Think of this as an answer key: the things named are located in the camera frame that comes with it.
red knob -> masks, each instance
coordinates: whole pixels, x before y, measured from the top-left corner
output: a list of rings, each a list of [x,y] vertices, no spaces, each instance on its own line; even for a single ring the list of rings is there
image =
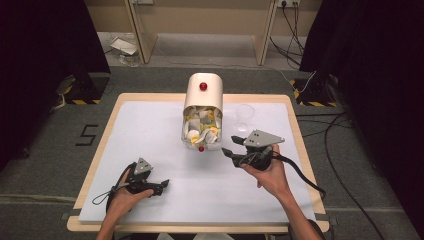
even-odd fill
[[[200,88],[200,90],[202,90],[202,91],[206,91],[206,89],[208,89],[208,84],[206,84],[205,82],[202,82],[202,83],[199,85],[199,88]]]

clear plastic cup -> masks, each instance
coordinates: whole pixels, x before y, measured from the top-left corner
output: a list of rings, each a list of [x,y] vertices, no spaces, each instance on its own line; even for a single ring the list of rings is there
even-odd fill
[[[248,104],[237,106],[237,129],[240,132],[245,132],[250,129],[252,118],[255,115],[255,109]]]

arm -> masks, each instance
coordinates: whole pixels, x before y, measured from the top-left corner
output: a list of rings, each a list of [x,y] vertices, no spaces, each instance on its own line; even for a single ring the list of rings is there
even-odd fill
[[[126,179],[127,174],[128,172],[122,178],[122,181]],[[119,223],[121,218],[127,214],[138,201],[151,196],[153,193],[152,189],[137,194],[128,192],[126,188],[119,189],[110,203],[96,240],[111,240],[115,226]]]
[[[278,145],[272,145],[275,152],[280,152]],[[308,222],[289,188],[284,171],[284,164],[276,159],[265,171],[259,171],[250,165],[243,165],[246,172],[258,180],[258,187],[264,187],[275,196],[289,218],[297,239],[321,239],[312,225]]]

wooden table edge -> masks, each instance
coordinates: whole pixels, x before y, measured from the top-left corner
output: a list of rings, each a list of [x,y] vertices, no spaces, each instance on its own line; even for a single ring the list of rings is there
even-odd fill
[[[103,150],[108,141],[110,132],[115,123],[116,117],[118,115],[119,109],[122,104],[126,101],[184,101],[185,93],[122,93],[119,95],[115,106],[112,110],[109,121],[104,130],[103,136],[99,142],[99,146],[97,147],[96,153],[93,157],[93,161],[91,162],[90,168],[87,172],[86,178],[81,187],[80,193],[78,194],[78,198],[74,204],[73,209],[82,209],[85,198],[88,194],[91,182],[93,181],[96,169],[100,162],[100,159],[103,154]],[[293,137],[295,140],[296,148],[299,154],[299,158],[302,164],[302,170],[305,176],[313,183],[316,183],[315,176],[313,174],[312,166],[309,161],[308,154],[306,152],[306,147],[304,145],[299,125],[297,123],[297,119],[294,113],[293,105],[290,101],[290,98],[286,95],[274,95],[274,94],[224,94],[223,100],[225,102],[257,102],[257,103],[267,103],[267,102],[278,102],[278,103],[286,103],[289,121],[292,127]],[[322,203],[321,197],[319,193],[308,186],[309,195],[312,201],[312,207],[316,214],[325,215],[324,205]],[[327,232],[330,228],[329,221],[326,220],[317,220],[317,224],[323,232]],[[78,216],[70,216],[67,222],[68,230],[70,231],[98,231],[100,229],[100,224],[81,224],[78,220]],[[226,233],[235,233],[239,232],[241,228],[245,230],[248,229],[250,232],[256,233],[278,233],[278,232],[287,232],[287,226],[217,226],[217,225],[204,225],[204,226],[187,226],[184,225],[184,231],[181,229],[181,225],[169,226],[169,225],[152,225],[142,226],[140,224],[137,225],[118,225],[117,231],[126,232],[133,231],[137,232],[140,229],[143,229],[143,232],[187,232],[187,229],[192,229],[193,232],[202,232],[204,230],[207,232],[226,232]]]

black curtain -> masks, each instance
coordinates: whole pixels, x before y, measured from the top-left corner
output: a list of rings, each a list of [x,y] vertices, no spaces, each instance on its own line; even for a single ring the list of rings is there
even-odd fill
[[[29,145],[70,75],[110,72],[83,0],[0,1],[0,170]]]
[[[424,239],[422,12],[421,0],[323,0],[300,70],[339,78],[364,147]]]

